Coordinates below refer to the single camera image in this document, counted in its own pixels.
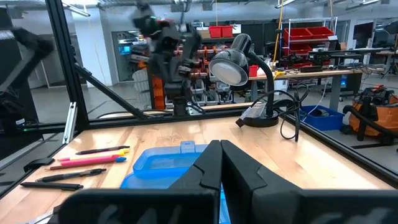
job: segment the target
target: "lamp base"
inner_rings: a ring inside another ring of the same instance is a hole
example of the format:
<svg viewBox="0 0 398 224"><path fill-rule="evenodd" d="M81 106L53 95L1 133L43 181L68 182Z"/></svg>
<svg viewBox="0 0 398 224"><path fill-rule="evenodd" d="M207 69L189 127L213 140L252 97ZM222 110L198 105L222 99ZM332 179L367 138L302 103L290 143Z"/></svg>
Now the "lamp base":
<svg viewBox="0 0 398 224"><path fill-rule="evenodd" d="M278 112L274 111L274 114L271 117L262 114L258 118L244 118L243 122L245 125L255 128L272 127L279 123Z"/></svg>

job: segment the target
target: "blue bin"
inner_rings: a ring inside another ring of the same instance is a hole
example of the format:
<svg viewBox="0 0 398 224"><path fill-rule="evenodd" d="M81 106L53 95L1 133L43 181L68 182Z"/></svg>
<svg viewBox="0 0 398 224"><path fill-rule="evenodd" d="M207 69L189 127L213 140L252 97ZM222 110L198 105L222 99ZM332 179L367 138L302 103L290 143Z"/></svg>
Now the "blue bin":
<svg viewBox="0 0 398 224"><path fill-rule="evenodd" d="M193 141L185 141L180 146L147 149L133 165L134 173L123 180L120 188L167 189L189 169L206 147L206 144L195 145ZM220 223L230 223L222 186Z"/></svg>
<svg viewBox="0 0 398 224"><path fill-rule="evenodd" d="M315 106L303 106L300 111L300 119L303 121L306 117L307 113L311 112ZM330 130L339 130L341 125L343 124L344 114L339 113L337 111L331 110L324 106L318 106L317 109L325 110L329 113L329 116L311 116L305 119L305 123L317 128L320 131L330 131Z"/></svg>

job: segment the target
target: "lamp arm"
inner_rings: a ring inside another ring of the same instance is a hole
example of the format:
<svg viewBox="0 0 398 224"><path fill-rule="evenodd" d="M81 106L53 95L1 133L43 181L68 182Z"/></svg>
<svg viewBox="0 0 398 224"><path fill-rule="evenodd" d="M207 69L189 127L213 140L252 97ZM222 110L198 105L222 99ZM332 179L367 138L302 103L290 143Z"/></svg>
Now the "lamp arm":
<svg viewBox="0 0 398 224"><path fill-rule="evenodd" d="M263 61L260 57L256 55L253 51L249 51L248 58L260 66L260 68L264 71L267 77L268 91L274 91L274 76L272 74L271 69L268 65ZM274 94L269 94L267 98L267 109L266 115L272 117L274 114Z"/></svg>

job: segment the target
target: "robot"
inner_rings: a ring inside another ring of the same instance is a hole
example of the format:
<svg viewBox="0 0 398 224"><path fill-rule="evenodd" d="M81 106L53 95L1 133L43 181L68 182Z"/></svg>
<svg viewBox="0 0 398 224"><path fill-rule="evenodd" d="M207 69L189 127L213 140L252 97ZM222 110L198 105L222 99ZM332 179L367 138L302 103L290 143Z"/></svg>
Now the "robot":
<svg viewBox="0 0 398 224"><path fill-rule="evenodd" d="M201 36L187 24L187 32L181 33L172 21L158 21L148 4L137 4L131 21L147 39L149 57L133 55L137 60L145 60L148 73L165 82L167 99L173 101L174 116L188 115L187 108L196 112L204 111L192 101L190 90L190 72L194 66L192 57L201 43ZM183 43L181 57L175 54L176 48Z"/></svg>

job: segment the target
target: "yellow highlighter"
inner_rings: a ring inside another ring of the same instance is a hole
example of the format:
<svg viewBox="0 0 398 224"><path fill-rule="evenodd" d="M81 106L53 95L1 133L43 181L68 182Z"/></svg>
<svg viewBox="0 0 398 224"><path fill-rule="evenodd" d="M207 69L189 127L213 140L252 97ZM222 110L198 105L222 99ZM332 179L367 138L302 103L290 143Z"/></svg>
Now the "yellow highlighter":
<svg viewBox="0 0 398 224"><path fill-rule="evenodd" d="M113 155L118 155L118 156L124 156L125 153L128 153L130 150L129 149L120 149L117 152L112 152L112 153L104 153L104 154L89 154L85 156L74 156L74 157L68 157L68 158L62 158L59 159L59 161L70 161L70 160L77 160L77 159L89 159L89 158L96 158L96 157L102 157L102 156L113 156Z"/></svg>

